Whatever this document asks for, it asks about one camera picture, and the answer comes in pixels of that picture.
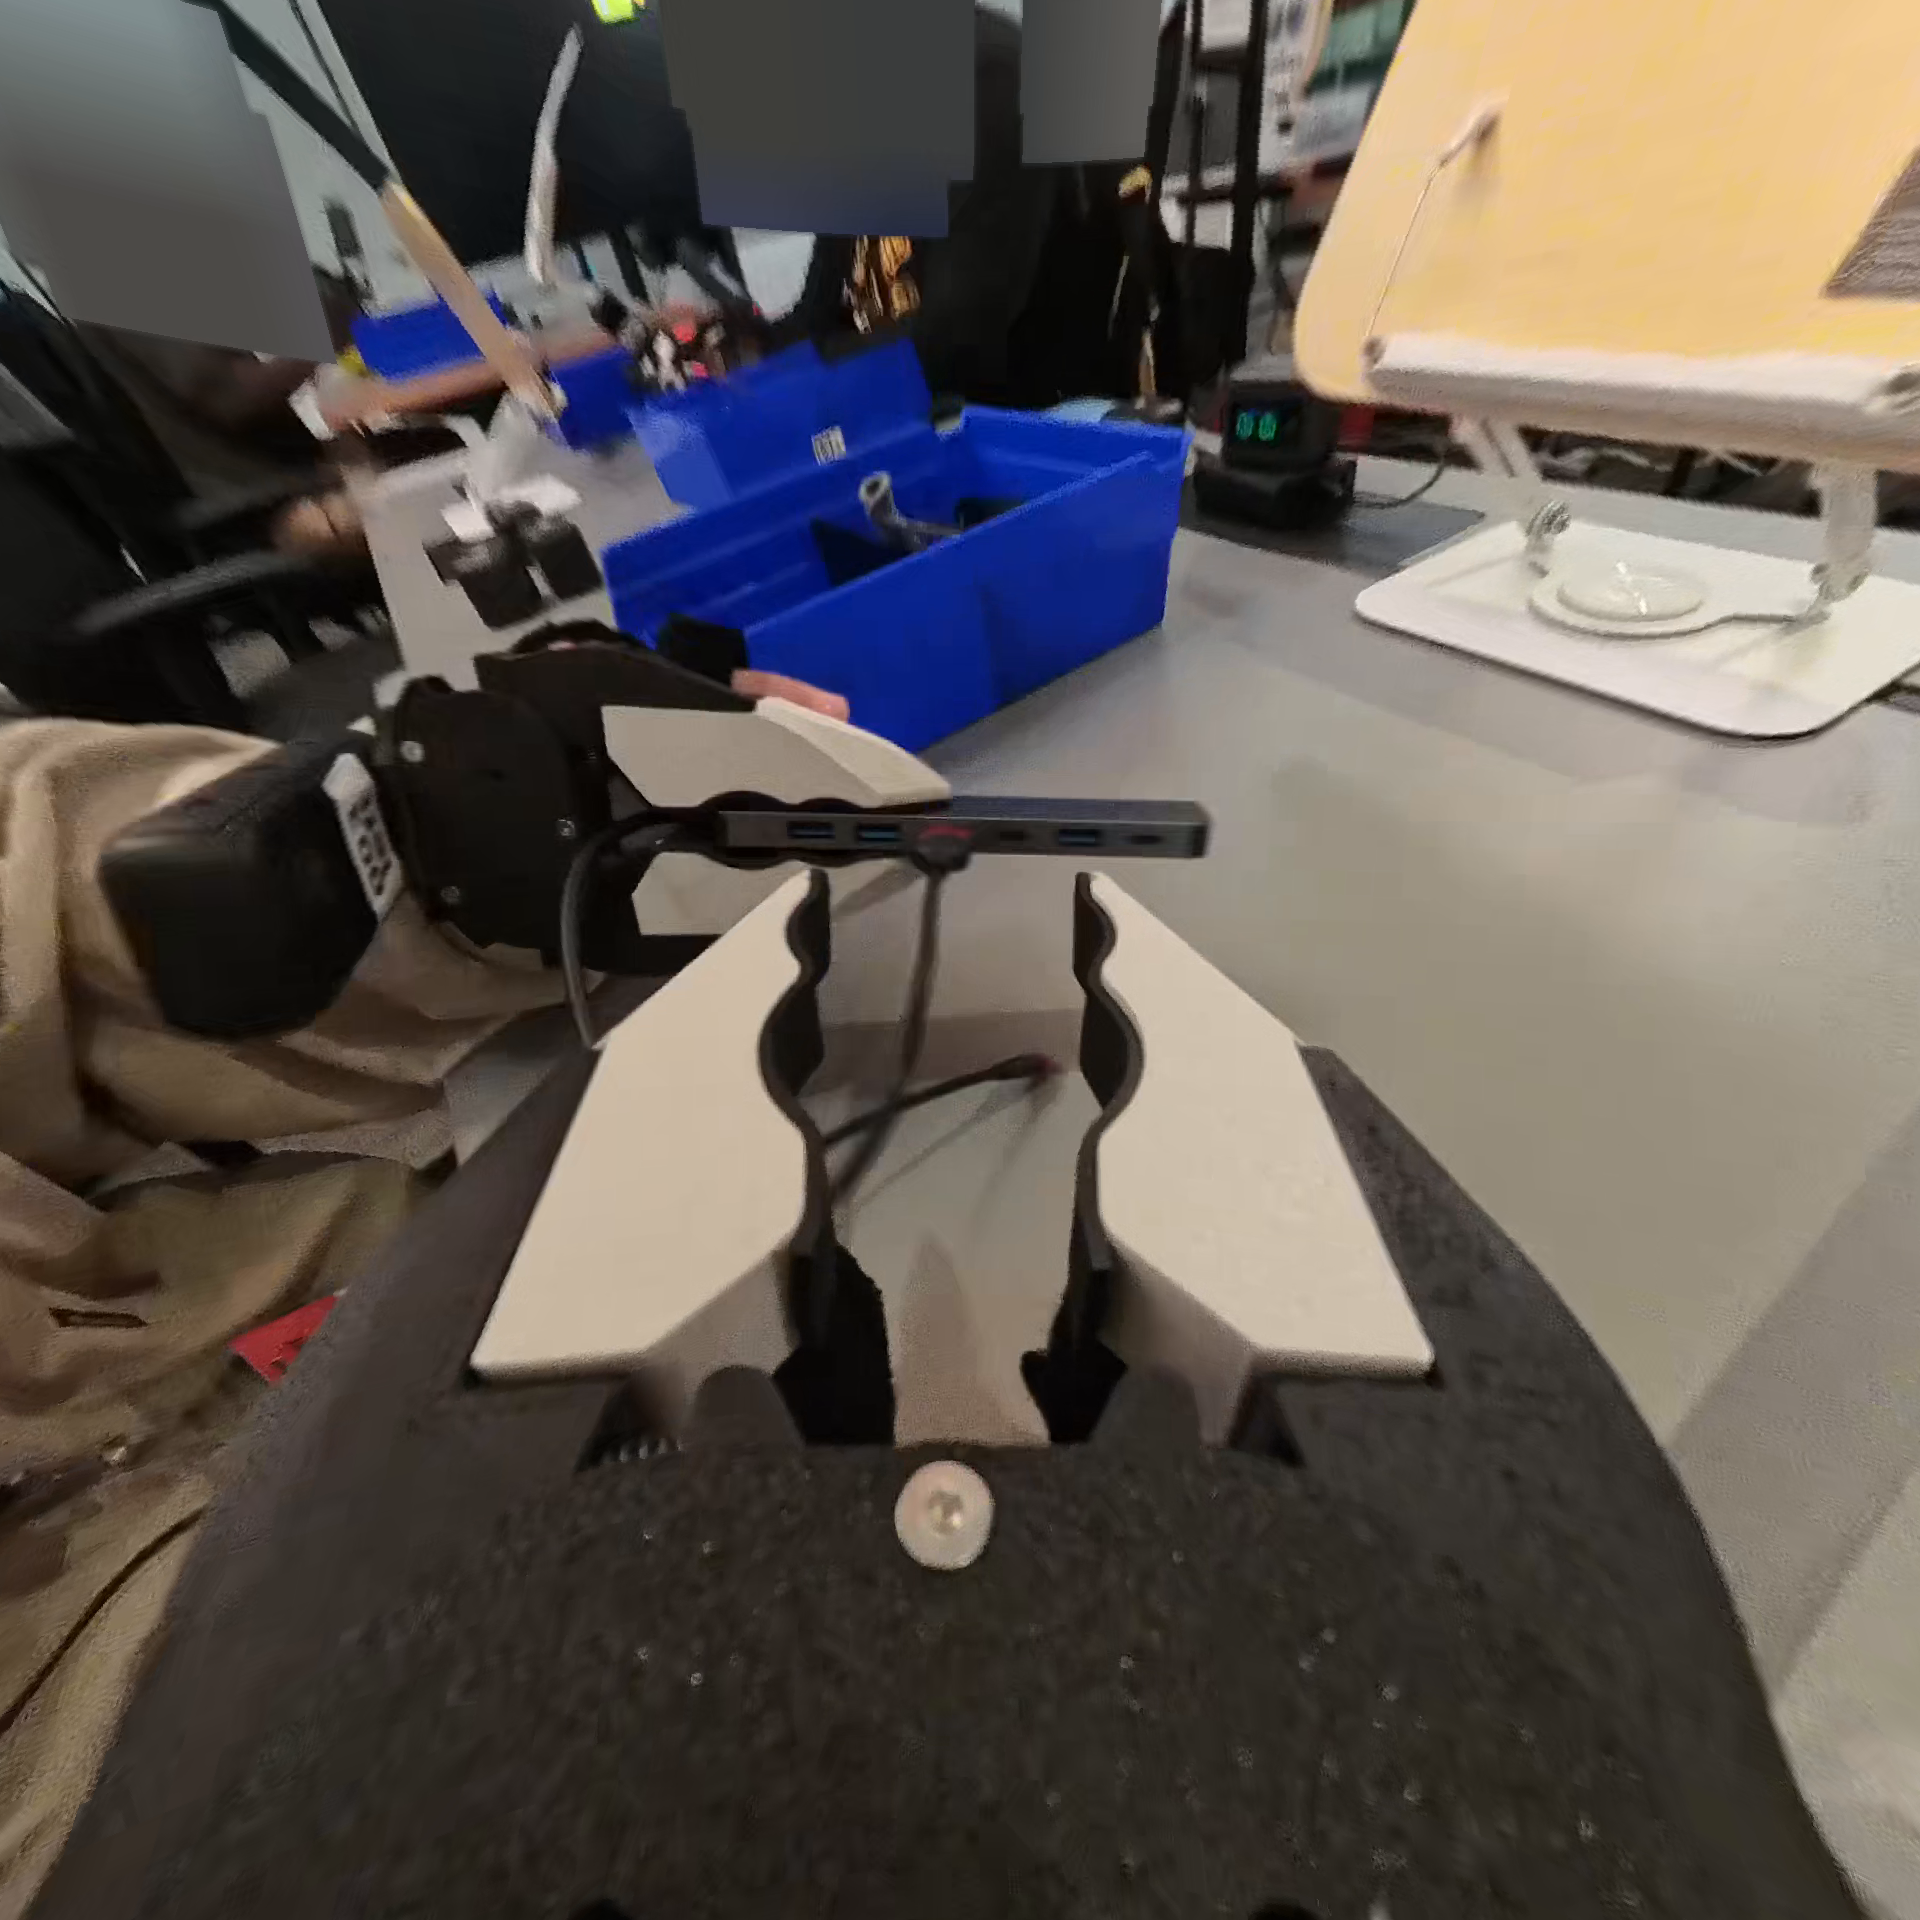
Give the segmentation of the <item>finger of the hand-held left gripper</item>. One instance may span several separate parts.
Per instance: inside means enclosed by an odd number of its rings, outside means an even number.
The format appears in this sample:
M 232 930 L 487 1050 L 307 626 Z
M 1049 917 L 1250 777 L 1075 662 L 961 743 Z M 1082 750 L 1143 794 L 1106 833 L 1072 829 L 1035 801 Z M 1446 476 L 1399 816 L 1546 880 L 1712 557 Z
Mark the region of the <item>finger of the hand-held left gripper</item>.
M 655 857 L 632 904 L 644 938 L 715 938 L 787 884 L 787 863 L 738 869 L 706 857 Z
M 601 727 L 614 765 L 659 808 L 706 808 L 727 794 L 912 808 L 954 794 L 894 740 L 776 696 L 747 711 L 603 705 Z

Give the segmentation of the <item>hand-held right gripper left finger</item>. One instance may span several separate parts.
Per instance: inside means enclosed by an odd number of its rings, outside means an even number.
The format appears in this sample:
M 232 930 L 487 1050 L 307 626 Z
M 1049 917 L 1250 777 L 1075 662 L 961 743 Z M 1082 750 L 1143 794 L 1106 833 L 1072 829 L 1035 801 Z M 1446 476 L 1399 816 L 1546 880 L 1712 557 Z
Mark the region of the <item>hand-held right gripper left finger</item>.
M 625 1383 L 681 1438 L 744 1366 L 819 1445 L 896 1440 L 886 1310 L 803 1104 L 831 962 L 833 889 L 803 871 L 614 1026 L 473 1342 L 481 1385 Z

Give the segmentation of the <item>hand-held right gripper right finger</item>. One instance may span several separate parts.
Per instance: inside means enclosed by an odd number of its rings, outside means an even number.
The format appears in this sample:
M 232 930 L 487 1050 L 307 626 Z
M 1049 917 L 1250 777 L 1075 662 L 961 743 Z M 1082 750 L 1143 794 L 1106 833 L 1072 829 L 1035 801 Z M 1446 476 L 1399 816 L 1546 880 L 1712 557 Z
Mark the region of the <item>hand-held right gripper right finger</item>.
M 1114 874 L 1072 886 L 1076 1070 L 1068 1280 L 1024 1385 L 1051 1445 L 1127 1375 L 1192 1392 L 1225 1445 L 1272 1377 L 1434 1377 L 1436 1352 L 1304 1045 Z

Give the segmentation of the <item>blue plastic bin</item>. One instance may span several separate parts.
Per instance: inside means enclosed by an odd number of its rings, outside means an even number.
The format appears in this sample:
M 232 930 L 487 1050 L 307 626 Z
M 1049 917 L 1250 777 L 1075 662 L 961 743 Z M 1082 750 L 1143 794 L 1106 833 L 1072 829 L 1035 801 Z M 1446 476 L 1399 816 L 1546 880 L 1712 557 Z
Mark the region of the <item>blue plastic bin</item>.
M 476 366 L 486 356 L 442 296 L 354 316 L 353 349 L 382 381 L 412 381 Z
M 552 431 L 577 450 L 594 450 L 634 434 L 632 414 L 648 400 L 634 354 L 614 344 L 548 370 L 562 407 Z
M 1190 446 L 1172 425 L 974 407 L 616 542 L 616 624 L 730 628 L 750 668 L 919 751 L 1162 624 Z M 811 519 L 914 556 L 827 592 Z

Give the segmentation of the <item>grey USB hub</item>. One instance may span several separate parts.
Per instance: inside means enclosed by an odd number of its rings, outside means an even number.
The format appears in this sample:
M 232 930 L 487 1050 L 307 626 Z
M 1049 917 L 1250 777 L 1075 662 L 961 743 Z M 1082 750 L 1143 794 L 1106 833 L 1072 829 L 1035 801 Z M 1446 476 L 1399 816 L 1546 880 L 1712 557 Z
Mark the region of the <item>grey USB hub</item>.
M 771 869 L 800 861 L 822 869 L 904 861 L 923 874 L 961 873 L 978 857 L 1164 857 L 1198 858 L 1210 850 L 1212 818 L 1192 800 L 1031 800 L 947 798 L 927 801 L 782 801 L 737 791 L 697 806 L 640 806 L 592 831 L 574 850 L 560 884 L 560 970 L 568 1009 L 585 1048 L 601 1031 L 591 1007 L 591 970 L 619 970 L 585 956 L 592 893 L 603 884 L 634 892 L 664 852 L 715 865 Z

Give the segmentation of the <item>person's left forearm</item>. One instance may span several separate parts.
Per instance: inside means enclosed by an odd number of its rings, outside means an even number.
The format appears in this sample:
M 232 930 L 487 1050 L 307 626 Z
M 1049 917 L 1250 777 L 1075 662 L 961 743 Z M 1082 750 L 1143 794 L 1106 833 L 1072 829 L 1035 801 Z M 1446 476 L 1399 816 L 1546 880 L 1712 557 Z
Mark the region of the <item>person's left forearm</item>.
M 267 753 L 265 740 L 204 727 L 6 721 L 6 1181 L 80 1192 L 162 1145 L 410 1118 L 505 1022 L 560 1002 L 555 970 L 473 950 L 400 900 L 343 993 L 294 1036 L 214 1041 L 170 1029 L 107 904 L 102 857 L 122 829 Z

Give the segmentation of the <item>black power adapter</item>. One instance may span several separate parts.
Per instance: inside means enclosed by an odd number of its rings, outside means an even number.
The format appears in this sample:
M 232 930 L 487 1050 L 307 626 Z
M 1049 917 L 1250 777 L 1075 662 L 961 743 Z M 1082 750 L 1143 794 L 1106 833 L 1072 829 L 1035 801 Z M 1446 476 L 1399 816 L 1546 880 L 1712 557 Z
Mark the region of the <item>black power adapter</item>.
M 574 519 L 529 511 L 518 521 L 518 540 L 529 569 L 555 604 L 585 598 L 603 590 L 601 562 Z
M 465 593 L 491 632 L 507 630 L 546 607 L 546 593 L 522 544 L 502 532 L 432 540 L 423 556 L 444 584 Z

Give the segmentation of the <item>red packet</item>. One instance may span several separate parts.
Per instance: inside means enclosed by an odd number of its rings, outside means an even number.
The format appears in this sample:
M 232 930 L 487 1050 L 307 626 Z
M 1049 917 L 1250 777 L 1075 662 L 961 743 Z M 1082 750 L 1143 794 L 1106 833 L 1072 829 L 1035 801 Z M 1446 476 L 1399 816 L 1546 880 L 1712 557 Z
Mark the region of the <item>red packet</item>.
M 228 1356 L 259 1381 L 274 1385 L 288 1375 L 311 1336 L 315 1336 L 340 1303 L 340 1294 L 322 1294 L 311 1303 L 259 1324 L 227 1342 Z

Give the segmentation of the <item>wooden stand with white base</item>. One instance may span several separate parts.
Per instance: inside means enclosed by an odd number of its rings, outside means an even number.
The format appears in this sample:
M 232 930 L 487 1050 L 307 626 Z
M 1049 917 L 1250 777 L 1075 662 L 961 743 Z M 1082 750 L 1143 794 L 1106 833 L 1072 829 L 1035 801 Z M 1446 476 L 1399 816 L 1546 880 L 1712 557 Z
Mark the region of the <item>wooden stand with white base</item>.
M 452 254 L 395 172 L 331 109 L 305 76 L 227 1 L 202 1 L 223 28 L 232 57 L 270 88 L 322 143 L 375 190 L 378 201 L 418 273 L 462 325 L 505 397 L 487 434 L 470 452 L 462 489 L 478 511 L 505 509 L 511 489 L 535 454 L 542 431 L 560 423 L 564 393 L 535 342 L 518 334 L 491 305 L 481 282 Z
M 1491 504 L 1359 618 L 1739 740 L 1907 680 L 1875 542 L 1919 456 L 1916 136 L 1916 4 L 1417 4 L 1294 366 L 1446 421 Z M 1803 465 L 1816 556 L 1583 519 L 1530 428 Z

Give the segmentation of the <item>black charger with green display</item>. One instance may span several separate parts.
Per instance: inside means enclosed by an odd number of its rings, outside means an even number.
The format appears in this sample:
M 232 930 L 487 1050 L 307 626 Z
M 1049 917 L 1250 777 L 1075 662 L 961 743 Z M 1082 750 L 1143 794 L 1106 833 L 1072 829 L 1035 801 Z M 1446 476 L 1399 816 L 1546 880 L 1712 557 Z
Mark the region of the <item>black charger with green display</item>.
M 1347 407 L 1304 383 L 1291 356 L 1242 362 L 1224 391 L 1216 450 L 1193 454 L 1196 509 L 1275 534 L 1347 519 L 1356 497 L 1347 418 Z

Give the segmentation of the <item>black desk mat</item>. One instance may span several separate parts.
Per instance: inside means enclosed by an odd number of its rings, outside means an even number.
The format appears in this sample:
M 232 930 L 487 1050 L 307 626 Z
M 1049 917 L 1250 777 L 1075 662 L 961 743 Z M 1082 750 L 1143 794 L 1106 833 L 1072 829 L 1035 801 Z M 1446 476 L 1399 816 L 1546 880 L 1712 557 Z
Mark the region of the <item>black desk mat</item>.
M 1322 562 L 1375 581 L 1416 562 L 1436 545 L 1480 530 L 1481 513 L 1422 497 L 1396 509 L 1356 508 L 1347 517 L 1305 530 L 1274 530 L 1252 521 L 1214 517 L 1187 492 L 1182 526 L 1190 532 L 1228 544 Z

